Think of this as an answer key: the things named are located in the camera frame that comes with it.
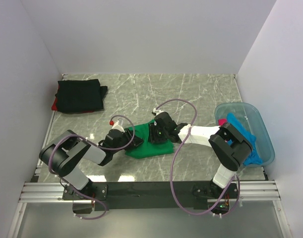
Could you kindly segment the green t shirt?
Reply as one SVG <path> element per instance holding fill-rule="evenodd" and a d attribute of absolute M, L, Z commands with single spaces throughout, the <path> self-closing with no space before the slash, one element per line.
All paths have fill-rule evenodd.
<path fill-rule="evenodd" d="M 148 141 L 149 137 L 149 123 L 154 123 L 154 120 L 145 124 L 135 125 L 135 136 L 143 140 L 143 143 L 138 147 L 126 151 L 125 154 L 135 159 L 143 159 L 153 156 L 160 156 L 174 153 L 174 145 L 171 141 L 167 140 L 164 143 L 153 144 Z"/>

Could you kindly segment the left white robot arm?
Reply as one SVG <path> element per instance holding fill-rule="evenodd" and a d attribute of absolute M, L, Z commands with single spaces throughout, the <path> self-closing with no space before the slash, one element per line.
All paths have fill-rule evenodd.
<path fill-rule="evenodd" d="M 128 128 L 124 131 L 111 129 L 98 145 L 81 139 L 72 130 L 67 130 L 41 150 L 39 159 L 48 165 L 51 173 L 73 185 L 78 198 L 86 199 L 89 196 L 95 197 L 96 189 L 92 180 L 78 167 L 81 159 L 104 166 L 118 151 L 135 149 L 143 142 L 142 138 L 134 135 Z"/>

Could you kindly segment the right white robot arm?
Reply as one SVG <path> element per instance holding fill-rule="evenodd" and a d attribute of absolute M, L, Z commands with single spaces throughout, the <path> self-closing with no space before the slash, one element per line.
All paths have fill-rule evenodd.
<path fill-rule="evenodd" d="M 154 110 L 152 114 L 154 122 L 149 125 L 149 141 L 158 143 L 169 140 L 178 144 L 175 157 L 184 144 L 198 144 L 213 149 L 220 165 L 205 191 L 214 198 L 223 197 L 228 191 L 227 184 L 252 153 L 253 145 L 229 122 L 221 126 L 195 126 L 176 124 L 165 111 Z"/>

